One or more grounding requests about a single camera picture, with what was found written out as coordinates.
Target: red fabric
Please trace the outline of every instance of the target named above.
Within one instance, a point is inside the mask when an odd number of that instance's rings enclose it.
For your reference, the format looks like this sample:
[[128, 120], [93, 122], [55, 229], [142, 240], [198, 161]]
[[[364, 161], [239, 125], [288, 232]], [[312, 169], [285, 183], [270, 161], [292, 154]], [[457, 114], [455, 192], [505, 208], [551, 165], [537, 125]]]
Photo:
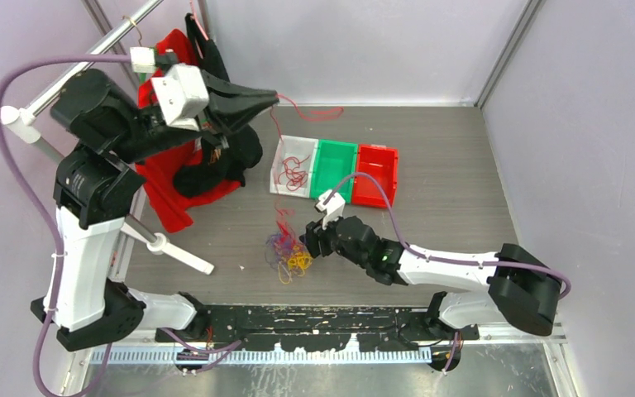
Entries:
[[[180, 62], [187, 65], [197, 64], [193, 60], [191, 42], [180, 30], [174, 29], [157, 44], [159, 53], [164, 53], [168, 49], [174, 51]], [[159, 70], [155, 73], [155, 76], [161, 75]], [[150, 104], [151, 99], [155, 100], [152, 83], [147, 80], [138, 91], [138, 104], [143, 108]], [[203, 152], [194, 152], [194, 148], [195, 143], [191, 141], [148, 157], [144, 165], [136, 165], [137, 172], [147, 179], [145, 191], [150, 198], [150, 206], [157, 212], [162, 226], [170, 233], [193, 224], [193, 219], [186, 213], [186, 209], [210, 204], [240, 187], [240, 182], [225, 179], [212, 190], [194, 198], [185, 198], [177, 193], [172, 184], [176, 171], [181, 165], [198, 164], [203, 159]]]

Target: red cable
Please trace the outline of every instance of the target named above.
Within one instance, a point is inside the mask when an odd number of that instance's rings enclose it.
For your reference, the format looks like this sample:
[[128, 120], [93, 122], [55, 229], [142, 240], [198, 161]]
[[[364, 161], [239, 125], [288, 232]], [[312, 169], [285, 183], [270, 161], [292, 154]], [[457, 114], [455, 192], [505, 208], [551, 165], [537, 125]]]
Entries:
[[[306, 116], [305, 113], [300, 111], [300, 108], [298, 108], [298, 104], [294, 102], [293, 99], [280, 93], [277, 93], [276, 97], [280, 99], [285, 99], [289, 101], [292, 105], [294, 105], [294, 108], [296, 109], [296, 113], [300, 116], [300, 118], [302, 118], [306, 122], [326, 122], [329, 120], [337, 120], [344, 113], [344, 108], [336, 107], [330, 110], [311, 110], [310, 114], [312, 114], [313, 116], [320, 116], [320, 117], [310, 117], [310, 116]], [[276, 121], [276, 119], [273, 116], [271, 118], [274, 119], [274, 121], [276, 122], [278, 126], [278, 122]]]
[[[280, 93], [276, 94], [276, 97], [280, 99], [285, 99], [286, 101], [289, 101], [292, 105], [294, 105], [294, 109], [296, 113], [300, 116], [300, 118], [302, 118], [303, 120], [307, 122], [326, 122], [330, 120], [336, 120], [344, 113], [344, 108], [337, 107], [337, 108], [332, 108], [329, 110], [311, 110], [309, 113], [312, 116], [308, 116], [305, 113], [301, 112], [300, 108], [298, 108], [298, 104], [294, 102], [291, 98], [285, 95], [282, 95]], [[274, 114], [274, 109], [275, 109], [274, 107], [271, 108], [271, 110], [269, 111], [269, 116], [271, 117], [271, 120], [273, 120], [274, 124], [276, 125], [276, 131], [279, 133], [279, 139], [283, 142], [284, 135], [281, 132], [281, 126], [279, 125], [279, 120], [276, 118], [276, 115]], [[278, 185], [283, 175], [286, 175], [286, 178], [288, 179], [288, 182], [286, 182], [286, 185], [285, 185], [286, 189], [292, 192], [302, 188], [308, 182], [308, 172], [300, 169], [300, 166], [305, 161], [308, 161], [308, 159], [310, 159], [310, 155], [303, 160], [299, 160], [295, 156], [290, 156], [285, 158], [282, 161], [281, 164], [284, 167], [284, 171], [281, 172], [274, 180], [276, 193], [279, 192]], [[291, 246], [294, 246], [295, 244], [298, 243], [298, 239], [296, 238], [295, 231], [291, 227], [288, 220], [288, 218], [293, 216], [294, 211], [286, 209], [286, 208], [280, 208], [279, 207], [280, 198], [281, 198], [281, 195], [277, 194], [276, 200], [274, 201], [274, 209], [276, 210], [276, 225], [279, 227], [279, 230], [282, 234], [282, 237], [279, 240], [279, 243], [283, 245], [286, 242], [290, 242]]]

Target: green bin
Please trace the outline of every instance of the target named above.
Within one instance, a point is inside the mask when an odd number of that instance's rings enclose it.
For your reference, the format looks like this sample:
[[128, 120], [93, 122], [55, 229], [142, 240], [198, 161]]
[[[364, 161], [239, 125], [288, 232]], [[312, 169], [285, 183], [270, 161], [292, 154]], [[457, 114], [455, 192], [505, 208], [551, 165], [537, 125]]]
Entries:
[[[355, 143], [320, 140], [313, 168], [310, 198], [317, 199], [325, 191], [334, 189], [342, 178], [354, 172], [358, 151], [359, 146]], [[352, 178], [339, 189], [339, 194], [347, 203], [351, 202], [353, 185]]]

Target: white bin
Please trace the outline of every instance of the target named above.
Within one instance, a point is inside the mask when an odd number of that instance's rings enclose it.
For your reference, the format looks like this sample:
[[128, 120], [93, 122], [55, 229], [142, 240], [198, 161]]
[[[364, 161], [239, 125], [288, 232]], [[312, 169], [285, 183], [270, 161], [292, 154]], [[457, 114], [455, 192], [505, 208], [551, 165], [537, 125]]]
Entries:
[[[273, 194], [309, 198], [310, 183], [313, 180], [313, 165], [315, 164], [315, 156], [318, 154], [318, 140], [286, 135], [283, 138], [283, 141], [279, 140], [279, 144], [276, 146], [276, 154], [274, 155], [274, 162], [271, 165], [269, 177], [269, 191]], [[283, 163], [289, 157], [295, 157], [302, 161], [300, 166], [295, 169], [296, 171], [308, 173], [305, 183], [297, 188], [287, 185], [289, 179], [284, 173]], [[290, 161], [289, 166], [293, 168], [295, 163]]]

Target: gray table surface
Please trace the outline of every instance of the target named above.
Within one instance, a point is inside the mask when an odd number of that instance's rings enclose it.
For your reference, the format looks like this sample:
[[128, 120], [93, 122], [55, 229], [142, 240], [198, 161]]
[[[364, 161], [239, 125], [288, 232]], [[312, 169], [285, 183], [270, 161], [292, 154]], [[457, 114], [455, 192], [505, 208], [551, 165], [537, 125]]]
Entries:
[[[283, 133], [399, 150], [399, 186], [394, 211], [406, 239], [440, 251], [496, 251], [516, 242], [508, 207], [476, 108], [347, 108], [331, 122], [305, 122], [292, 108], [276, 111]], [[215, 304], [340, 304], [427, 306], [435, 285], [384, 286], [356, 265], [333, 256], [318, 258], [304, 277], [279, 282], [265, 262], [265, 242], [276, 232], [274, 202], [269, 193], [270, 163], [278, 134], [268, 114], [253, 121], [265, 153], [246, 172], [247, 185], [216, 203], [191, 208], [194, 225], [170, 236], [171, 241], [210, 261], [212, 275], [202, 275], [168, 256], [134, 247], [127, 284], [147, 292], [186, 291]], [[281, 205], [295, 210], [296, 232], [319, 218], [314, 202], [282, 196]], [[394, 238], [385, 210], [347, 206], [375, 232]], [[152, 208], [142, 222], [163, 231]]]

